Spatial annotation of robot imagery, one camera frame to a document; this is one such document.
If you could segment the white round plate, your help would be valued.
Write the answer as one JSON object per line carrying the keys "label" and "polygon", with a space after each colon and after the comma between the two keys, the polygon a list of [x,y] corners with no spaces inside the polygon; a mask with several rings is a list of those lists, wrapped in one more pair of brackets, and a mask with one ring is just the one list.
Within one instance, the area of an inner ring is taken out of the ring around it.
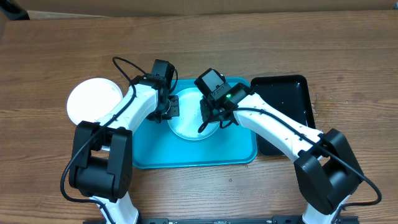
{"label": "white round plate", "polygon": [[95,122],[123,98],[121,89],[105,78],[91,78],[77,85],[67,100],[67,114],[74,124]]}

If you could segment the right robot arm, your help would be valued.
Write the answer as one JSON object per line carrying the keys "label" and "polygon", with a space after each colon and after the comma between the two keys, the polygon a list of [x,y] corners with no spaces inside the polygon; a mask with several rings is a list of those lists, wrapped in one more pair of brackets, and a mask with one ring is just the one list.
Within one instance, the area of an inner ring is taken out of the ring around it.
{"label": "right robot arm", "polygon": [[252,88],[238,83],[196,83],[203,94],[202,132],[208,123],[229,121],[248,128],[278,148],[294,164],[300,193],[308,205],[304,223],[334,223],[364,174],[346,137],[304,126],[267,104]]}

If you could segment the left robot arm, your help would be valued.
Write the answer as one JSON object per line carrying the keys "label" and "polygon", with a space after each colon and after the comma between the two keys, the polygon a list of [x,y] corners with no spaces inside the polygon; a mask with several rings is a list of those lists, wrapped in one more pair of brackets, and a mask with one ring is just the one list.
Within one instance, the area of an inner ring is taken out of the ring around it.
{"label": "left robot arm", "polygon": [[172,76],[137,76],[124,98],[95,122],[81,121],[75,130],[72,157],[62,175],[84,196],[81,203],[96,204],[105,223],[137,223],[139,212],[128,194],[132,176],[132,137],[147,118],[162,121],[176,116],[171,108]]}

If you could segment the light blue round plate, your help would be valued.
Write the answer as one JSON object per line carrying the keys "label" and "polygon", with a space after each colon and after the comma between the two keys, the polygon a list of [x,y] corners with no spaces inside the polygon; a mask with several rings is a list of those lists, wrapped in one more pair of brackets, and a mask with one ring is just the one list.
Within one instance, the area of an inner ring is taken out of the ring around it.
{"label": "light blue round plate", "polygon": [[198,132],[202,125],[200,100],[202,93],[197,88],[186,88],[177,93],[179,116],[168,121],[171,130],[179,137],[199,141],[210,137],[218,128],[217,123],[210,123],[204,131]]}

